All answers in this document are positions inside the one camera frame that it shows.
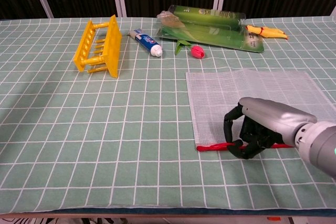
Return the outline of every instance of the yellow rubber chicken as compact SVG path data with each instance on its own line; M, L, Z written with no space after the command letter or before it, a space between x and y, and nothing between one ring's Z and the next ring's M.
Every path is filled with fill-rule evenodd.
M254 33L254 34L258 34L261 35L265 38L284 38L284 39L288 39L288 36L281 31L280 29L277 28L269 28L269 27L255 27L255 26L250 26L247 25L246 29L250 32L250 33Z

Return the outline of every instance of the toothpaste tube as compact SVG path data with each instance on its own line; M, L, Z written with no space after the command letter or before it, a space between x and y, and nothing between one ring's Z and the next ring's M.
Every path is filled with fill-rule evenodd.
M143 45L152 56L162 56L162 47L154 39L145 34L140 28L130 31L129 36Z

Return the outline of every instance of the robotic arm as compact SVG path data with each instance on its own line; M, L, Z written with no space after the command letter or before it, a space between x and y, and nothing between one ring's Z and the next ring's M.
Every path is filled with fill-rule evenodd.
M240 139L233 141L233 120L245 115ZM298 148L300 157L332 177L336 177L336 124L317 122L316 116L288 105L260 98L241 98L224 117L228 150L249 159L273 144Z

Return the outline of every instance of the table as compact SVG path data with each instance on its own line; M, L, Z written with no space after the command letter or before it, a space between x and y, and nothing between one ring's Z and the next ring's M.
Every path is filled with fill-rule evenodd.
M247 20L289 40L265 39L262 54L203 46L202 60L162 39L163 57L150 57L126 34L154 35L156 19L118 18L118 79L72 62L87 21L0 22L0 213L336 215L335 181L294 149L198 153L185 82L188 71L304 70L335 105L334 17ZM255 177L265 163L279 170Z

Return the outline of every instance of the white mesh cloth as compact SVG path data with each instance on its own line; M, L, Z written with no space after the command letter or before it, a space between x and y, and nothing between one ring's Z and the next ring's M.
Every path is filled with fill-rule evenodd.
M253 71L186 73L196 146L225 143L224 115L242 97L274 100L315 115L319 121L336 119L336 109L306 72ZM234 121L239 136L243 116Z

